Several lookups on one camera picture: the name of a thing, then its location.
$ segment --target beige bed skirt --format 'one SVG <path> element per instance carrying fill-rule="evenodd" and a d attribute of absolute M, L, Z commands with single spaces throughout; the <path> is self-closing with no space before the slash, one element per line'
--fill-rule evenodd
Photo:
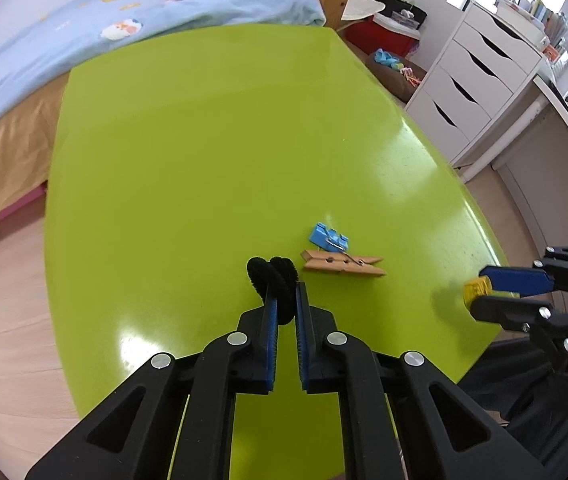
<path fill-rule="evenodd" d="M 48 179 L 68 75 L 42 86 L 0 119 L 0 212 Z"/>

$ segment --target wooden clothespin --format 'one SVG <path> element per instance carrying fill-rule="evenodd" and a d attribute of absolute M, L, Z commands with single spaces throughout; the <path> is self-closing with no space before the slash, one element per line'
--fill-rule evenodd
<path fill-rule="evenodd" d="M 304 269 L 320 272 L 347 272 L 349 274 L 367 274 L 369 276 L 385 276 L 386 271 L 373 267 L 384 260 L 378 256 L 351 256 L 348 253 L 330 253 L 327 251 L 305 250 L 302 258 L 306 261 Z"/>

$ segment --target toy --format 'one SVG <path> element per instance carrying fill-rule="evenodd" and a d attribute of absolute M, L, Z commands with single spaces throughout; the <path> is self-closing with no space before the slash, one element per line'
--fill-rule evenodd
<path fill-rule="evenodd" d="M 331 253 L 343 253 L 349 249 L 349 239 L 346 236 L 340 235 L 335 229 L 328 229 L 321 222 L 317 223 L 308 239 L 319 248 Z"/>

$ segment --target green table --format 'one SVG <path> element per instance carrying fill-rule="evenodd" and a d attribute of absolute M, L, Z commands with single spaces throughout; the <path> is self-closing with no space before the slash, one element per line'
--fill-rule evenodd
<path fill-rule="evenodd" d="M 261 304 L 251 256 L 291 258 L 322 221 L 388 275 L 301 272 L 312 304 L 380 352 L 458 380 L 496 335 L 462 284 L 503 262 L 464 186 L 326 28 L 238 25 L 127 46 L 70 76 L 51 168 L 46 269 L 80 415 L 157 351 L 201 351 Z M 302 393 L 294 325 L 275 391 L 237 402 L 231 477 L 343 470 L 337 397 Z"/>

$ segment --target red box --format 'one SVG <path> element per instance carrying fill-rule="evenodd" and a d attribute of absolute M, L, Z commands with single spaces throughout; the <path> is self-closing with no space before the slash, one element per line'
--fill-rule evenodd
<path fill-rule="evenodd" d="M 406 57 L 417 40 L 403 34 L 387 30 L 368 18 L 365 22 L 355 23 L 346 29 L 346 39 L 367 54 L 378 48 Z"/>

